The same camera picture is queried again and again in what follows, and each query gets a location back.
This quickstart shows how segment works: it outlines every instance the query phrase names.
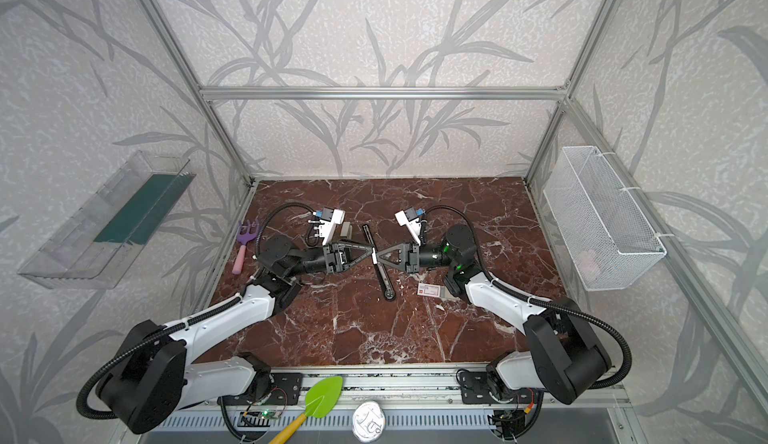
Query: mesh basket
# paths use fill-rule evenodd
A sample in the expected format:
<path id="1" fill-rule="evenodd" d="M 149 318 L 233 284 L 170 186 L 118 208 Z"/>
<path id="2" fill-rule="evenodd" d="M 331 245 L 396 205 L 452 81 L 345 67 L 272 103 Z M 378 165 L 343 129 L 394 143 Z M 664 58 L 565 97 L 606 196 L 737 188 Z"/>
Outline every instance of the mesh basket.
<path id="1" fill-rule="evenodd" d="M 597 147 L 563 147 L 544 197 L 586 290 L 625 289 L 667 255 Z"/>

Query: wall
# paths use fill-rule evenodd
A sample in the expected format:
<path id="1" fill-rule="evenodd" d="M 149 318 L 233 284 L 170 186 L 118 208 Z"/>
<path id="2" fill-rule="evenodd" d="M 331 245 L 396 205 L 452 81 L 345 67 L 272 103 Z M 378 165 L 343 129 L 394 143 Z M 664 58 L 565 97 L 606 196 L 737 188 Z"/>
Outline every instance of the wall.
<path id="1" fill-rule="evenodd" d="M 768 0 L 623 0 L 575 95 L 764 356 Z M 765 442 L 768 424 L 662 264 L 585 293 L 533 182 L 569 292 L 634 351 L 624 381 L 649 442 Z"/>
<path id="2" fill-rule="evenodd" d="M 158 1 L 207 86 L 558 86 L 601 2 Z M 288 177 L 524 175 L 553 108 L 218 103 L 254 174 Z"/>
<path id="3" fill-rule="evenodd" d="M 0 95 L 0 442 L 107 442 L 75 394 L 131 326 L 187 312 L 245 186 L 134 0 L 0 0 Z M 18 276 L 136 150 L 197 176 L 120 284 Z"/>

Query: foil-wrapped round object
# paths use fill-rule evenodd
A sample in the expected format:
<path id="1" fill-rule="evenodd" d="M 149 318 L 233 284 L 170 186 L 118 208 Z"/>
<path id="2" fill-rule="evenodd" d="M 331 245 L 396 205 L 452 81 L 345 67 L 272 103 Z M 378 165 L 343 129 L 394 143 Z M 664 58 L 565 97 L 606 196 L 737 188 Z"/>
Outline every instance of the foil-wrapped round object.
<path id="1" fill-rule="evenodd" d="M 352 414 L 352 432 L 360 442 L 373 442 L 384 432 L 386 417 L 379 404 L 365 401 Z"/>

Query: marble table surface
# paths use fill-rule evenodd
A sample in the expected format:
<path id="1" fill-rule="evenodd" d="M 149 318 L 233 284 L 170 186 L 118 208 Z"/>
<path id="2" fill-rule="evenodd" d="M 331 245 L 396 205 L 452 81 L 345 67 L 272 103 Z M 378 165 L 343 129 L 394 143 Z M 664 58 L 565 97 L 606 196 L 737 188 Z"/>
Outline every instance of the marble table surface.
<path id="1" fill-rule="evenodd" d="M 365 242 L 360 225 L 368 223 L 379 249 L 409 239 L 395 212 L 437 203 L 459 208 L 473 221 L 494 274 L 529 293 L 565 295 L 520 178 L 263 181 L 246 218 L 264 219 L 290 200 L 344 209 L 352 239 Z M 265 231 L 264 242 L 284 233 L 303 248 L 308 216 L 299 208 L 283 210 Z M 437 242 L 460 222 L 445 210 L 431 213 L 427 240 Z M 235 294 L 256 269 L 250 244 L 243 273 L 232 274 L 238 248 L 233 244 L 213 303 Z M 343 274 L 303 276 L 304 288 L 285 313 L 231 336 L 198 362 L 243 352 L 270 366 L 484 362 L 509 350 L 527 350 L 523 334 L 484 309 L 416 294 L 419 282 L 442 285 L 445 270 L 388 273 L 397 292 L 391 303 L 382 297 L 370 260 Z"/>

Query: pink handle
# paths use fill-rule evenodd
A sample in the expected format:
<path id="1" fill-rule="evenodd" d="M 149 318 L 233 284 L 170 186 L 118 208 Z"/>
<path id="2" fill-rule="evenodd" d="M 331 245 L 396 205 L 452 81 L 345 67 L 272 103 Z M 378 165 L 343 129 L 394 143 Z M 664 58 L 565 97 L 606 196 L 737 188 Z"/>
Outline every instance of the pink handle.
<path id="1" fill-rule="evenodd" d="M 243 262 L 245 261 L 245 246 L 240 246 L 240 251 L 237 253 L 237 259 L 235 259 L 235 265 L 232 268 L 232 274 L 239 274 L 243 272 Z"/>

